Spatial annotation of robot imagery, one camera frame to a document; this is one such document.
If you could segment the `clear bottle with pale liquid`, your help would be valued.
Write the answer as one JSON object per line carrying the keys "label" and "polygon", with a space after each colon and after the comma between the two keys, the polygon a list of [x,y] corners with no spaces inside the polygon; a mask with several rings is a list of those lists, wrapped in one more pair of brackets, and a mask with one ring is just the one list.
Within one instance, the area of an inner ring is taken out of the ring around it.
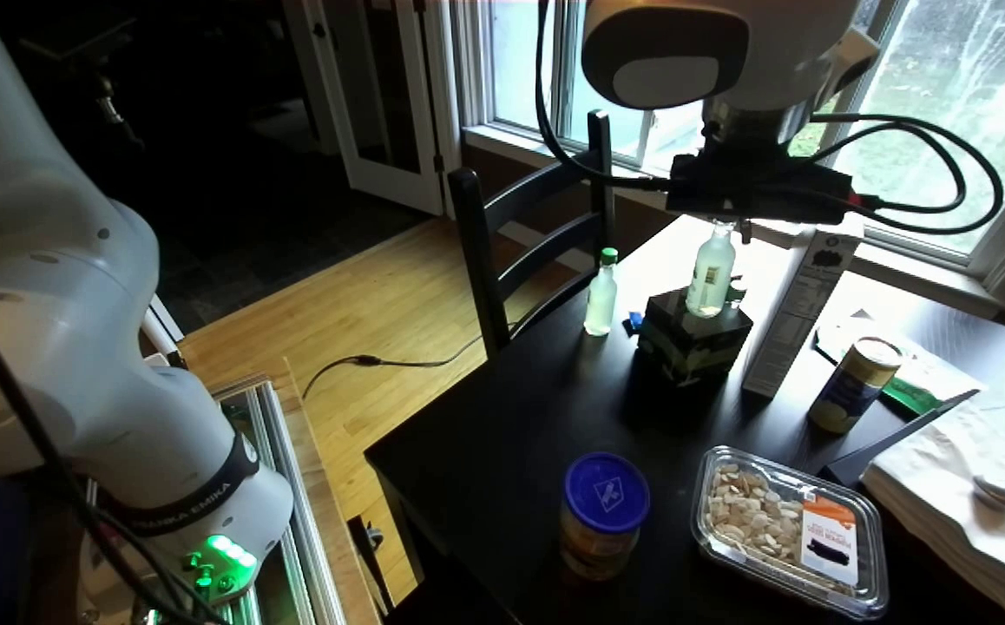
{"label": "clear bottle with pale liquid", "polygon": [[715,221],[710,238],[698,249],[686,289],[686,311],[694,317],[713,318],[725,307],[737,254],[732,231],[733,224]]}

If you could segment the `black cardboard box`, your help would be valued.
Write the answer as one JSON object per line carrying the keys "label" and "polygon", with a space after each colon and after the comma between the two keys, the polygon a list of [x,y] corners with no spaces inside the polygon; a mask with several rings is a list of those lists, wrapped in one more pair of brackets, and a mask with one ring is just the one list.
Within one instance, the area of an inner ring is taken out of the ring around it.
{"label": "black cardboard box", "polygon": [[678,387],[727,376],[753,328],[739,308],[702,318],[686,307],[686,289],[647,299],[637,331],[638,348]]}

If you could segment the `small bottle with green cap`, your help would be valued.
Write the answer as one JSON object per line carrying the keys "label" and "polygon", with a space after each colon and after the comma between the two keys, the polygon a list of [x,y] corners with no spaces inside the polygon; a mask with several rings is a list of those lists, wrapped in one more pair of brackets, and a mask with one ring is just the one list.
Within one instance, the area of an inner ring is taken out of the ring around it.
{"label": "small bottle with green cap", "polygon": [[591,337],[609,334],[614,323],[618,285],[616,267],[619,254],[614,247],[602,248],[599,253],[597,273],[588,285],[588,300],[583,320],[583,331]]}

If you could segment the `tall white carton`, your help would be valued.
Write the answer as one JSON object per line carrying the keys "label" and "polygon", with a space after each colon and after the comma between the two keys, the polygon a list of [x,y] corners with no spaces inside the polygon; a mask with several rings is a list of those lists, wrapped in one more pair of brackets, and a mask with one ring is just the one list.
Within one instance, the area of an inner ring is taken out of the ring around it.
{"label": "tall white carton", "polygon": [[752,316],[755,335],[747,344],[742,391],[776,396],[863,241],[860,220],[804,226],[793,238],[778,268],[752,290],[765,297],[765,307]]}

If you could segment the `window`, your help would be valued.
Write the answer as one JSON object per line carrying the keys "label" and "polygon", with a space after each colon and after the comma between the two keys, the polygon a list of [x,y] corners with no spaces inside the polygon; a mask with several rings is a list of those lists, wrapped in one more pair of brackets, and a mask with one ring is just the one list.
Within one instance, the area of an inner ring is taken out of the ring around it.
{"label": "window", "polygon": [[[666,174],[673,155],[702,146],[701,105],[657,112],[606,102],[581,72],[583,0],[549,0],[542,75],[549,112],[566,148],[586,147],[581,119],[605,109],[617,175]],[[470,0],[452,9],[460,67],[464,142],[510,162],[545,166],[551,153],[535,127],[537,0]],[[829,98],[823,112],[907,115],[954,131],[982,151],[1005,185],[1005,0],[859,0],[855,25],[881,46],[866,75]],[[952,197],[952,179],[903,132],[853,142],[824,159],[852,174],[860,193],[935,205]],[[983,289],[1005,301],[1005,206],[969,234],[935,237],[871,224],[875,262],[899,272],[964,273],[952,288]]]}

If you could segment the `can with beige lid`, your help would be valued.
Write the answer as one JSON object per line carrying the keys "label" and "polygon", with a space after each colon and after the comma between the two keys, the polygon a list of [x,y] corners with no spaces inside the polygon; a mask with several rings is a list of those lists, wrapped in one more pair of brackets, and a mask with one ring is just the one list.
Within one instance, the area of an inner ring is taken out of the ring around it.
{"label": "can with beige lid", "polygon": [[847,434],[902,363],[903,353],[895,345],[881,338],[859,338],[812,401],[806,415],[809,422],[831,434]]}

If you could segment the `white paper sheet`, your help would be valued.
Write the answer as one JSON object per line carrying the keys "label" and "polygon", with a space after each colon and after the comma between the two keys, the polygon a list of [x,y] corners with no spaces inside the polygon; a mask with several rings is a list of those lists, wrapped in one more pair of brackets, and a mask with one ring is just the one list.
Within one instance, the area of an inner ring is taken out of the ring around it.
{"label": "white paper sheet", "polygon": [[813,345],[826,359],[838,363],[851,348],[851,344],[861,337],[881,338],[895,345],[903,353],[902,367],[895,377],[934,392],[944,401],[944,405],[968,391],[983,392],[988,389],[982,381],[959,371],[948,361],[928,352],[914,340],[864,310],[821,324],[816,330]]}

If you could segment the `black wooden chair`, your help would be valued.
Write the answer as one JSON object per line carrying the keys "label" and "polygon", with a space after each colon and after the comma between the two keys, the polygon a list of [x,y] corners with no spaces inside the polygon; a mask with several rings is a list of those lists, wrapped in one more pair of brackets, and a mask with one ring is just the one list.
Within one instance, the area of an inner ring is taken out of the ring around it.
{"label": "black wooden chair", "polygon": [[[598,260],[519,320],[511,323],[508,319],[507,299],[564,253],[590,244],[594,256],[599,257],[603,248],[613,246],[614,193],[607,183],[583,177],[578,170],[561,163],[526,175],[491,198],[483,195],[478,174],[471,168],[452,171],[448,185],[483,345],[487,359],[494,359],[515,337],[582,293],[594,280],[601,264]],[[589,191],[586,213],[550,231],[505,269],[497,268],[492,238],[502,226],[543,202],[581,187]]]}

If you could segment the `green packet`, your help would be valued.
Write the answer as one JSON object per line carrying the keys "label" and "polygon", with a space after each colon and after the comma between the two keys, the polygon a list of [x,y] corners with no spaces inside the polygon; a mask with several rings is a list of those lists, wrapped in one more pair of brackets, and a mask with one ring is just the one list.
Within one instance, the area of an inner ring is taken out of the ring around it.
{"label": "green packet", "polygon": [[928,391],[919,384],[912,384],[911,381],[898,376],[884,385],[881,394],[895,401],[915,417],[939,409],[944,404],[944,401],[938,398],[934,392]]}

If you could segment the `black flat wedge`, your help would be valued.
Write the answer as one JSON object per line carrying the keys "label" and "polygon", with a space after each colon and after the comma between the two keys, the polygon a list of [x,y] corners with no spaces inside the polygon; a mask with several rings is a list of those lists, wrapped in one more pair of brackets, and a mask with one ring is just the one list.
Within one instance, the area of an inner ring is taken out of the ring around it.
{"label": "black flat wedge", "polygon": [[817,476],[836,485],[846,486],[852,490],[858,490],[861,475],[864,474],[864,471],[867,470],[876,455],[879,455],[880,452],[887,451],[888,448],[894,446],[894,444],[902,442],[908,436],[915,434],[916,431],[921,430],[924,426],[926,426],[926,424],[934,422],[934,420],[943,414],[947,414],[948,411],[951,411],[951,409],[956,408],[959,404],[963,403],[963,401],[971,399],[977,394],[979,394],[979,391],[968,391],[960,397],[951,399],[942,407],[925,412],[922,416],[916,417],[916,419],[911,420],[910,423],[904,424],[904,427],[900,428],[899,431],[896,431],[894,434],[879,440],[879,442],[867,444],[867,446],[861,448],[861,450],[853,451],[851,454],[847,454],[844,455],[844,457],[833,460],[833,462],[828,463],[824,468],[821,468],[821,470],[817,472]]}

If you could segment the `clear plastic container of seeds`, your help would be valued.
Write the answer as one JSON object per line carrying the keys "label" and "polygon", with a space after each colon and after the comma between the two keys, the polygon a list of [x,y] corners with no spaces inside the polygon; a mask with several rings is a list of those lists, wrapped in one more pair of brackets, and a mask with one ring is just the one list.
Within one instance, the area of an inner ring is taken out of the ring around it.
{"label": "clear plastic container of seeds", "polygon": [[859,622],[889,605],[881,516],[851,488],[718,444],[702,455],[693,534],[705,557]]}

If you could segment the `white glass door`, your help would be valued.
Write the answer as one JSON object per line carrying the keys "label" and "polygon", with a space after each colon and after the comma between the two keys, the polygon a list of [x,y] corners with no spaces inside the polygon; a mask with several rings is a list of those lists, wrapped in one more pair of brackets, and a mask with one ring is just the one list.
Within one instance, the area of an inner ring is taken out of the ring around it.
{"label": "white glass door", "polygon": [[280,0],[321,153],[348,187],[443,216],[452,155],[437,127],[424,0]]}

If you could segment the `jar with blue lid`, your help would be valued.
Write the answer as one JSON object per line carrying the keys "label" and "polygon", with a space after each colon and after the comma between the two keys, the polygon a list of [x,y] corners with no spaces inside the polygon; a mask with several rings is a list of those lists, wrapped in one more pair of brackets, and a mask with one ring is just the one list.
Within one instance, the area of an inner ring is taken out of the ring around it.
{"label": "jar with blue lid", "polygon": [[589,452],[568,467],[562,486],[563,561],[589,581],[619,575],[650,511],[644,475],[613,452]]}

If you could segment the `stack of white napkins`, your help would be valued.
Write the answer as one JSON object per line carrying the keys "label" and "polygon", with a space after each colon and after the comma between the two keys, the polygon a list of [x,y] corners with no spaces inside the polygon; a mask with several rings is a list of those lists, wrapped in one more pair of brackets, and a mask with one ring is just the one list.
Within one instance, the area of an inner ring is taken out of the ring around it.
{"label": "stack of white napkins", "polygon": [[1005,399],[975,397],[880,452],[861,475],[872,498],[952,572],[1005,610],[1005,510],[972,476],[1005,482]]}

